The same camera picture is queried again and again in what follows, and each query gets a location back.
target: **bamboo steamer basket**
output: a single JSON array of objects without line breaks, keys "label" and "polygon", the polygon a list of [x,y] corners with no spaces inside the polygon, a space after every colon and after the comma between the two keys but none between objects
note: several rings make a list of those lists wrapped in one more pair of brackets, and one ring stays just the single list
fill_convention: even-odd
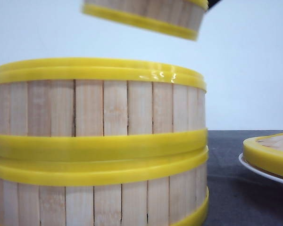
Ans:
[{"label": "bamboo steamer basket", "polygon": [[153,62],[0,66],[0,226],[201,225],[205,93]]},{"label": "bamboo steamer basket", "polygon": [[83,12],[196,40],[207,0],[84,0]]},{"label": "bamboo steamer basket", "polygon": [[283,133],[249,138],[243,145],[243,157],[247,163],[283,177]]}]

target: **bamboo steamer lid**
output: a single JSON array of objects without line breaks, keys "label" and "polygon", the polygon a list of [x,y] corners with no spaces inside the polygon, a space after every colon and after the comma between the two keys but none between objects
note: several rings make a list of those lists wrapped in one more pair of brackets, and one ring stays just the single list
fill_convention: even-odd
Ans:
[{"label": "bamboo steamer lid", "polygon": [[83,12],[108,20],[196,40],[207,0],[84,0]]},{"label": "bamboo steamer lid", "polygon": [[283,133],[249,138],[243,144],[249,164],[283,177]]}]

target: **white wall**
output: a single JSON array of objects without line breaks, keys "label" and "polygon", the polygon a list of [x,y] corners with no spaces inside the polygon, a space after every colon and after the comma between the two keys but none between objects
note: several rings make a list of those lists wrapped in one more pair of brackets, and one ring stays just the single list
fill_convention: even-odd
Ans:
[{"label": "white wall", "polygon": [[222,0],[198,42],[80,12],[80,0],[0,0],[0,64],[117,57],[201,72],[209,129],[283,129],[283,0]]}]

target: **yellow band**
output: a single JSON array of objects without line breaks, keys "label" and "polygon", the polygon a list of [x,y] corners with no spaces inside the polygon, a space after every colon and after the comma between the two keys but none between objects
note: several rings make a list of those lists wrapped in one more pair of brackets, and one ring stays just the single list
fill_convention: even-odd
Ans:
[{"label": "yellow band", "polygon": [[208,0],[188,0],[191,3],[194,3],[195,5],[200,6],[204,10],[208,9]]},{"label": "yellow band", "polygon": [[187,218],[172,224],[171,226],[201,226],[208,214],[208,197],[209,192],[207,188],[207,196],[202,205]]},{"label": "yellow band", "polygon": [[0,157],[0,178],[41,186],[123,184],[182,173],[207,159],[207,147],[181,154],[118,161],[19,161]]},{"label": "yellow band", "polygon": [[267,137],[253,137],[246,139],[243,142],[243,157],[245,160],[256,167],[283,176],[283,151],[265,147],[256,142],[259,139],[278,135],[283,135],[283,133]]},{"label": "yellow band", "polygon": [[182,67],[146,61],[48,58],[0,66],[0,84],[35,80],[121,80],[167,82],[206,90],[202,75]]},{"label": "yellow band", "polygon": [[198,35],[196,31],[185,27],[93,4],[85,4],[83,13],[184,39],[196,40]]},{"label": "yellow band", "polygon": [[0,135],[0,157],[25,161],[114,161],[185,153],[206,146],[207,130],[107,137]]}]

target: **gray table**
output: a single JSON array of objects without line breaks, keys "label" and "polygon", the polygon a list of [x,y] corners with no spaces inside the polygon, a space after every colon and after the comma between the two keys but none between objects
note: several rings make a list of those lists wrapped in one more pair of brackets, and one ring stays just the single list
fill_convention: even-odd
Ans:
[{"label": "gray table", "polygon": [[283,131],[210,131],[209,213],[204,226],[283,226],[283,187],[242,166],[246,138]]}]

